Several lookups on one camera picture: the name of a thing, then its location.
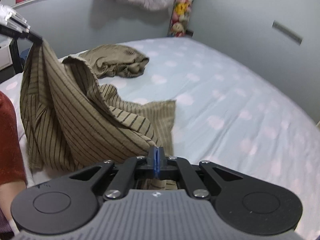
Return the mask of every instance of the red sleeve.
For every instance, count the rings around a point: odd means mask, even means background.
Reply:
[[[17,120],[9,98],[0,91],[0,185],[26,181]]]

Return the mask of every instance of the bed sheet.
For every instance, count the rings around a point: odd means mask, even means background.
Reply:
[[[137,78],[100,79],[128,101],[175,99],[174,153],[286,187],[303,203],[296,231],[320,234],[320,132],[290,99],[226,55],[188,38],[124,43],[150,57]],[[19,112],[21,74],[0,84]],[[19,129],[23,138],[23,127]],[[57,174],[38,172],[36,183]]]

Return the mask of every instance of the blue-gray wall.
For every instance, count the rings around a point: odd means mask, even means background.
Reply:
[[[274,20],[301,35],[302,44],[271,28]],[[320,120],[320,0],[195,0],[188,28]]]
[[[2,0],[12,5],[15,0]],[[100,44],[165,37],[172,10],[148,12],[114,0],[35,0],[14,8],[58,57]],[[29,48],[19,41],[19,50]]]

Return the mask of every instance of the person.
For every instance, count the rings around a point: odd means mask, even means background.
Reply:
[[[10,99],[0,91],[0,233],[8,228],[15,234],[19,232],[10,207],[15,196],[25,188],[15,110]]]

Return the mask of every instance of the bolt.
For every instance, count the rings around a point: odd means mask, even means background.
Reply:
[[[205,198],[205,197],[209,196],[209,192],[205,189],[196,189],[193,192],[193,195],[197,198]]]
[[[121,192],[119,190],[114,190],[114,189],[108,190],[105,193],[105,196],[107,198],[111,198],[111,199],[118,198],[118,197],[120,197],[120,195],[121,195]]]

